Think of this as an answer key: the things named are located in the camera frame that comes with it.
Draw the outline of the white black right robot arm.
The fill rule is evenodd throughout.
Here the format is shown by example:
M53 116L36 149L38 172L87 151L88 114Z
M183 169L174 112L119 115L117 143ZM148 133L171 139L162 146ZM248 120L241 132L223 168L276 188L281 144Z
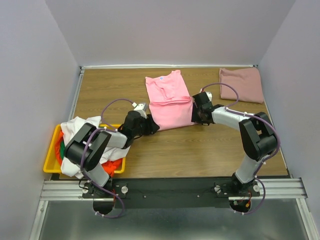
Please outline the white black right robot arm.
M280 148L280 140L269 116L265 112L245 113L221 104L213 105L209 92L200 92L192 98L193 123L203 126L221 124L240 132L244 158L226 184L226 190L232 194L246 191L261 165Z

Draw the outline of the light pink t-shirt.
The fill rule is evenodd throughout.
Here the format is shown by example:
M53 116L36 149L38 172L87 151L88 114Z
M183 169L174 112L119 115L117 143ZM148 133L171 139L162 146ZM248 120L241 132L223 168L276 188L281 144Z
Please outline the light pink t-shirt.
M180 70L166 76L146 77L149 109L160 131L191 126L193 98Z

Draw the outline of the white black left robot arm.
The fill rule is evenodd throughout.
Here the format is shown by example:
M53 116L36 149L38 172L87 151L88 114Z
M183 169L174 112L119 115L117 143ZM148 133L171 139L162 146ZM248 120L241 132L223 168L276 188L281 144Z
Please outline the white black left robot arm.
M129 111L124 123L115 130L85 123L66 145L64 156L77 165L96 188L110 194L110 175L100 163L105 149L128 150L135 139L153 135L159 129L151 114L142 116L136 110Z

